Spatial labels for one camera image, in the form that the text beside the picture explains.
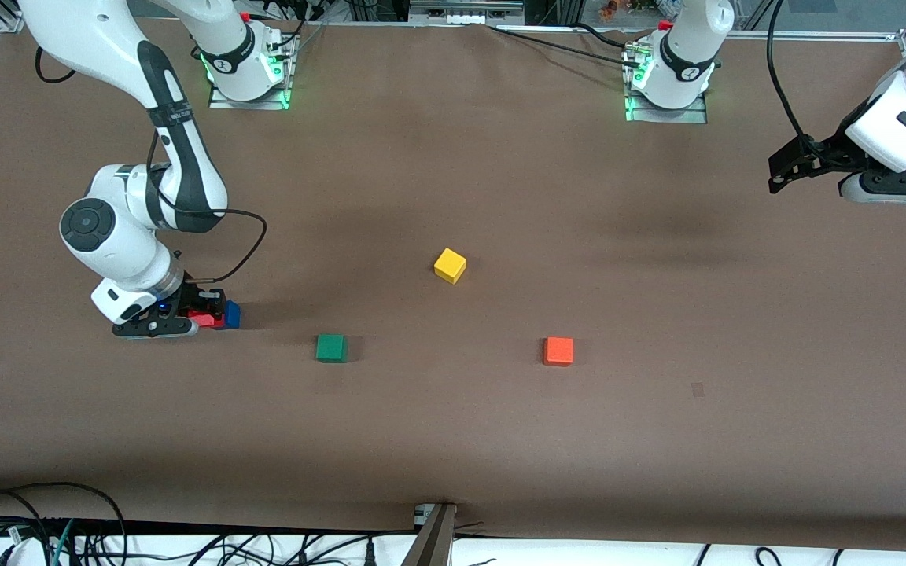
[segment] black cable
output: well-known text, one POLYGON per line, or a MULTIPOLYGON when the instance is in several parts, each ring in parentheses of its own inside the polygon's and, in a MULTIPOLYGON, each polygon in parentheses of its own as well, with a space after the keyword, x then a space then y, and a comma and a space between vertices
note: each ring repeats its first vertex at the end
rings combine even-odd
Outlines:
POLYGON ((76 72, 69 71, 67 75, 58 76, 57 79, 48 79, 47 76, 44 76, 43 72, 40 71, 40 57, 44 57, 43 47, 37 46, 35 54, 33 54, 33 69, 37 71, 37 79, 43 80, 44 83, 48 85, 57 85, 58 83, 64 83, 65 80, 71 79, 76 72))
POLYGON ((114 512, 116 518, 118 518, 118 524, 121 527, 121 566, 125 566, 125 562, 128 561, 128 530, 125 528, 125 516, 122 515, 121 508, 118 506, 118 502, 114 501, 114 498, 111 498, 110 495, 105 494, 104 491, 98 490, 96 487, 90 487, 85 483, 77 483, 76 481, 39 481, 38 483, 26 483, 24 486, 14 487, 13 489, 15 491, 21 491, 33 490, 33 488, 40 487, 71 487, 73 490, 86 491, 89 492, 89 494, 97 495, 98 498, 104 499, 104 501, 107 502, 107 505, 110 506, 111 511, 114 512))
POLYGON ((8 566, 9 557, 12 556, 14 550, 16 550, 16 545, 11 545, 0 555, 0 566, 8 566))
POLYGON ((615 60, 615 58, 613 58, 613 57, 604 57, 604 55, 600 55, 597 53, 589 53, 589 51, 576 50, 576 48, 574 48, 574 47, 561 46, 561 44, 557 44, 557 43, 544 42, 543 39, 537 39, 536 37, 522 35, 521 33, 517 33, 514 31, 507 30, 507 29, 492 28, 492 30, 497 31, 498 33, 501 33, 501 35, 511 35, 513 37, 517 37, 518 39, 525 39, 526 42, 539 43, 539 44, 542 44, 542 46, 554 47, 554 48, 556 48, 556 50, 569 51, 569 53, 585 55, 585 57, 592 57, 592 58, 594 58, 594 60, 613 62, 614 64, 622 65, 622 67, 636 68, 639 66, 639 64, 636 64, 635 61, 615 60))
POLYGON ((759 546, 757 547, 757 550, 754 551, 754 561, 757 562, 757 566, 766 566, 765 563, 761 561, 761 553, 764 552, 771 555, 771 558, 774 559, 775 566, 781 566, 781 560, 778 560, 778 555, 766 546, 759 546))
POLYGON ((329 549, 321 552, 320 554, 313 556, 313 558, 311 558, 310 561, 307 562, 307 564, 319 563, 323 559, 324 556, 327 556, 328 554, 330 554, 334 551, 341 550, 342 548, 345 548, 346 546, 360 543, 362 541, 370 540, 370 538, 373 538, 373 537, 382 537, 385 535, 405 535, 405 534, 409 534, 409 531, 384 531, 384 533, 373 533, 371 535, 363 535, 362 537, 349 538, 348 541, 343 541, 341 543, 338 543, 338 544, 330 547, 329 549))
POLYGON ((781 89, 781 82, 778 80, 778 74, 774 69, 774 26, 775 22, 778 20, 778 12, 781 11, 781 5, 785 3, 785 0, 778 0, 774 5, 774 10, 771 12, 771 21, 768 22, 768 36, 767 36, 767 64, 768 64, 768 74, 771 76, 771 83, 774 86, 774 92, 778 94, 778 100, 781 101, 781 107, 785 110, 785 116, 788 117, 788 121, 792 124, 792 129, 795 130, 795 135, 801 140, 808 140, 806 133, 802 132, 802 126, 799 125, 798 119, 795 118, 795 112, 792 112, 792 106, 788 104, 788 97, 785 96, 785 90, 781 89))
POLYGON ((37 513, 37 509, 35 509, 33 505, 30 505, 30 502, 26 501, 26 498, 21 497, 21 495, 15 492, 15 490, 0 490, 0 495, 9 495, 11 498, 16 499, 16 502, 19 502, 19 504, 24 506, 24 508, 26 508, 26 511, 30 513, 30 516, 32 516, 36 524, 35 538, 37 542, 40 543, 41 550, 43 550, 44 552, 44 564, 50 564, 51 555, 50 551, 48 551, 47 530, 44 527, 44 523, 41 522, 40 513, 37 513))
POLYGON ((698 559, 694 562, 694 566, 702 566, 702 564, 705 563, 705 555, 708 554, 709 548, 712 548, 711 544, 707 544, 702 547, 702 552, 698 555, 698 559))
POLYGON ((303 25, 305 25, 305 23, 306 23, 306 20, 305 20, 305 19, 300 19, 300 20, 299 20, 299 25, 296 26, 296 29, 293 30, 293 32, 290 33, 290 35, 288 35, 287 37, 285 37, 284 39, 282 39, 281 42, 272 43, 272 44, 271 44, 271 48, 272 48, 273 50, 276 50, 277 48, 279 48, 279 47, 281 47, 281 46, 284 46, 286 43, 292 42, 292 40, 295 39, 295 37, 299 35, 299 32, 303 29, 303 25))
POLYGON ((597 31, 596 29, 594 29, 593 26, 579 22, 579 21, 577 21, 575 23, 569 23, 569 28, 585 29, 586 31, 590 32, 591 35, 593 35, 593 37, 596 37, 597 39, 599 39, 600 42, 604 42, 604 43, 608 44, 608 46, 620 47, 622 49, 626 47, 626 45, 624 43, 614 42, 613 39, 611 39, 610 37, 607 37, 606 35, 602 35, 602 33, 597 31))
POLYGON ((215 545, 219 544, 219 542, 223 540, 226 540, 226 535, 219 535, 213 538, 211 541, 208 541, 208 544, 204 545, 204 547, 201 547, 201 550, 194 554, 194 558, 191 558, 191 562, 188 562, 187 566, 194 566, 195 564, 197 564, 199 561, 201 561, 201 558, 205 555, 205 553, 215 548, 215 545))
MULTIPOLYGON (((149 182, 152 182, 152 177, 149 175, 149 173, 151 172, 151 169, 152 169, 152 158, 154 157, 154 155, 156 153, 157 140, 159 140, 159 133, 153 132, 152 144, 149 145, 149 156, 146 158, 146 161, 145 161, 146 177, 148 178, 149 182)), ((186 279, 186 280, 184 280, 185 283, 211 284, 211 283, 219 283, 220 281, 225 281, 226 279, 233 277, 233 275, 236 274, 238 271, 240 271, 240 268, 244 267, 244 264, 247 263, 247 261, 249 259, 251 259, 251 255, 254 255, 254 252, 258 251, 258 247, 261 247, 263 237, 265 237, 265 235, 267 235, 267 221, 266 221, 266 219, 263 218, 262 215, 256 214, 256 212, 241 211, 241 209, 238 209, 238 208, 211 208, 211 209, 208 209, 207 211, 188 211, 188 209, 180 208, 180 207, 177 207, 176 204, 170 203, 169 198, 167 198, 165 196, 165 194, 163 194, 162 190, 156 190, 156 193, 159 194, 159 197, 161 198, 163 203, 166 203, 166 205, 168 205, 168 207, 173 208, 174 211, 178 211, 178 212, 180 212, 180 214, 183 214, 183 215, 213 215, 213 214, 219 214, 219 212, 222 212, 222 214, 224 214, 224 215, 249 216, 249 218, 252 218, 258 222, 261 222, 261 235, 259 235, 258 239, 256 239, 254 241, 254 244, 251 246, 249 251, 247 251, 247 254, 244 254, 244 259, 241 259, 240 262, 236 266, 234 266, 233 269, 230 269, 230 271, 227 271, 223 276, 220 276, 220 277, 202 278, 202 279, 186 279)))
POLYGON ((254 540, 254 538, 258 538, 260 536, 261 536, 261 533, 251 535, 251 538, 247 538, 247 540, 242 542, 240 545, 237 545, 237 547, 234 548, 233 552, 230 552, 229 555, 223 556, 222 559, 219 559, 219 563, 217 563, 216 566, 226 566, 227 564, 229 564, 230 559, 233 559, 233 556, 236 556, 238 553, 240 553, 240 551, 242 549, 244 549, 245 546, 247 546, 248 544, 251 544, 251 541, 254 540))

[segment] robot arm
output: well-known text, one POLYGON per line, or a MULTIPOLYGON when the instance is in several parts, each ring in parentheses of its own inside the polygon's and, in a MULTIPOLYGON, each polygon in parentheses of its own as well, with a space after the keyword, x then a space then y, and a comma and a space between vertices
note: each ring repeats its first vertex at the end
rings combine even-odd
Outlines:
POLYGON ((857 203, 906 203, 906 58, 838 131, 819 144, 796 138, 768 161, 771 193, 802 177, 849 173, 838 183, 857 203))
POLYGON ((651 61, 632 80, 634 90, 661 108, 686 108, 708 89, 715 56, 736 19, 729 0, 684 0, 670 29, 650 33, 651 61))
MULTIPOLYGON (((169 164, 151 171, 145 165, 101 168, 85 196, 61 216, 65 246, 104 277, 91 298, 111 322, 125 325, 157 301, 180 297, 190 285, 184 283, 183 268, 156 239, 155 230, 208 232, 227 206, 226 186, 208 156, 170 61, 145 39, 124 0, 20 0, 20 4, 30 32, 47 53, 129 93, 146 108, 170 158, 169 164)), ((255 46, 254 28, 241 21, 231 0, 161 4, 183 15, 203 50, 238 54, 231 68, 219 75, 227 90, 259 96, 272 86, 252 72, 267 67, 263 56, 267 46, 255 46), (248 42, 249 47, 241 48, 248 42)), ((270 69, 267 74, 273 75, 270 69)), ((188 291, 193 298, 201 292, 197 287, 188 291)), ((184 329, 186 319, 177 318, 176 308, 167 314, 172 314, 170 325, 177 328, 171 333, 197 329, 184 329)))

